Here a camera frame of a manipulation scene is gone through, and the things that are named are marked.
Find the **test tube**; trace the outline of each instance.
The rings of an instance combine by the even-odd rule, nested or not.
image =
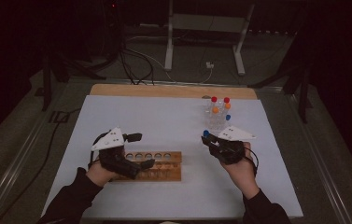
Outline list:
[[[210,111],[210,114],[211,114],[211,111],[213,110],[213,107],[216,106],[216,103],[217,103],[217,97],[216,96],[212,96],[211,100],[210,100],[210,105],[208,107],[208,110]]]
[[[229,97],[225,97],[225,98],[224,98],[223,102],[220,103],[220,112],[222,112],[222,110],[224,109],[225,105],[226,105],[227,103],[229,103],[230,100],[231,100],[231,99],[230,99]]]
[[[225,126],[226,127],[229,127],[229,126],[231,126],[231,123],[229,122],[229,120],[231,119],[231,115],[226,115],[226,117],[225,117]]]
[[[208,121],[208,128],[212,129],[217,124],[218,112],[219,112],[218,107],[214,106],[213,109],[211,110],[211,113],[210,113],[210,118]]]
[[[229,109],[231,109],[231,104],[226,103],[223,110],[221,111],[221,119],[224,120],[225,117],[228,115]]]

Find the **test tube rack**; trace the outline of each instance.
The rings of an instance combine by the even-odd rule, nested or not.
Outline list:
[[[140,171],[135,179],[120,175],[114,181],[181,181],[180,151],[128,152],[125,157],[136,163],[154,159],[155,164],[150,169]]]

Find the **orange cap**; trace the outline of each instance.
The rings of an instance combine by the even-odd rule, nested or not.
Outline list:
[[[219,112],[219,109],[218,107],[214,106],[212,111],[213,113],[217,114]]]

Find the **wire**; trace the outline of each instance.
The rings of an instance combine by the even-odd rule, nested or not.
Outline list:
[[[213,23],[214,23],[214,16],[211,18],[211,22],[210,22],[210,25],[208,26],[206,32],[210,31],[211,29],[211,26],[213,26]],[[207,51],[207,47],[204,47],[204,51],[203,51],[203,54],[202,54],[202,57],[201,57],[201,60],[199,61],[199,69],[198,69],[198,73],[201,75],[200,73],[200,69],[202,67],[202,60],[204,58],[204,55],[205,55],[205,52]]]
[[[170,77],[170,75],[164,70],[164,65],[161,64],[158,60],[156,60],[155,58],[153,58],[153,57],[151,57],[151,56],[149,56],[149,55],[147,55],[147,54],[138,52],[138,51],[136,51],[136,50],[134,50],[134,49],[130,49],[130,50],[131,50],[131,51],[134,51],[134,52],[136,52],[136,53],[139,53],[139,54],[141,54],[141,55],[144,55],[144,56],[146,56],[147,58],[150,58],[152,61],[154,61],[154,62],[157,63],[158,65],[160,65],[161,68],[163,69],[164,73],[167,75],[167,77],[168,77],[171,81],[177,83],[177,81],[173,80],[173,79]]]
[[[245,149],[247,149],[248,151],[250,151],[250,152],[254,155],[255,159],[257,160],[257,165],[255,165],[255,164],[254,164],[254,161],[251,160],[250,158],[245,157],[245,159],[248,159],[249,161],[251,161],[252,164],[255,165],[255,168],[258,170],[258,165],[260,164],[260,161],[258,161],[258,156],[257,156],[257,154],[255,154],[255,152],[253,152],[253,151],[252,151],[251,149],[249,149],[248,147],[245,147]]]
[[[149,76],[151,76],[151,82],[152,82],[152,85],[154,85],[154,82],[153,82],[153,66],[152,66],[152,63],[151,63],[151,62],[149,61],[149,59],[147,58],[147,56],[146,56],[145,54],[142,54],[142,53],[137,52],[137,51],[135,51],[135,50],[131,50],[131,49],[125,49],[125,50],[126,50],[126,51],[130,51],[131,53],[133,53],[133,54],[127,53],[127,54],[129,54],[129,55],[131,55],[131,56],[144,59],[144,60],[148,63],[148,65],[149,65],[149,69],[150,69],[150,70],[149,70],[148,74],[145,75],[144,77],[139,78],[138,81],[137,81],[137,83],[136,83],[136,85],[138,85],[140,82],[143,82],[144,84],[146,84],[143,80],[146,79],[146,78],[148,78]]]
[[[126,73],[126,76],[130,79],[131,84],[135,85],[135,82],[133,80],[133,72],[129,64],[126,63],[125,57],[123,53],[120,53],[120,61],[123,66],[123,70]]]
[[[70,116],[71,114],[79,111],[79,109],[75,109],[75,110],[72,110],[70,112],[63,112],[63,111],[59,111],[59,112],[63,112],[65,113],[64,117],[61,119],[66,119],[68,116]],[[56,134],[56,131],[57,129],[59,128],[61,122],[58,122],[56,124],[56,127],[54,128],[53,132],[52,132],[52,135],[50,137],[50,141],[49,141],[49,145],[48,145],[48,149],[47,149],[47,155],[44,159],[44,162],[42,163],[41,167],[39,167],[38,171],[36,172],[36,174],[34,175],[33,179],[30,180],[30,182],[26,185],[26,187],[24,187],[24,189],[21,191],[21,193],[16,197],[15,200],[13,200],[13,202],[9,205],[9,207],[1,214],[0,216],[0,221],[4,218],[4,216],[7,214],[7,212],[10,210],[10,208],[12,208],[12,206],[18,201],[18,199],[25,193],[26,190],[28,190],[34,183],[34,181],[38,178],[39,174],[41,173],[42,169],[45,167],[45,165],[47,164],[47,161],[49,159],[49,154],[51,152],[51,146],[53,144],[53,139],[54,139],[54,136]]]
[[[204,84],[206,81],[208,81],[208,79],[211,78],[212,74],[213,74],[213,68],[210,68],[210,75],[208,75],[208,78],[205,81],[203,81],[203,82],[199,82],[198,84]]]
[[[217,63],[223,63],[223,64],[225,64],[225,67],[228,69],[229,74],[231,74],[231,75],[234,77],[234,79],[237,81],[237,84],[238,84],[238,85],[241,85],[239,76],[233,72],[233,70],[231,69],[231,67],[229,66],[228,63],[222,61],[222,60],[219,59],[219,58],[216,58],[216,59],[213,61],[213,63],[216,63],[216,62],[217,62]]]

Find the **white table surface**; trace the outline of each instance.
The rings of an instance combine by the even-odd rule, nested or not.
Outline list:
[[[88,95],[43,212],[60,188],[72,183],[77,168],[87,168],[95,138],[120,127],[123,133],[143,134],[141,141],[126,143],[126,152],[182,151],[182,180],[107,184],[84,217],[242,217],[245,209],[241,192],[201,141],[205,104],[204,99],[196,98]],[[231,124],[257,136],[248,141],[260,161],[260,188],[272,202],[281,204],[289,217],[301,217],[302,209],[260,100],[231,99],[231,104]]]

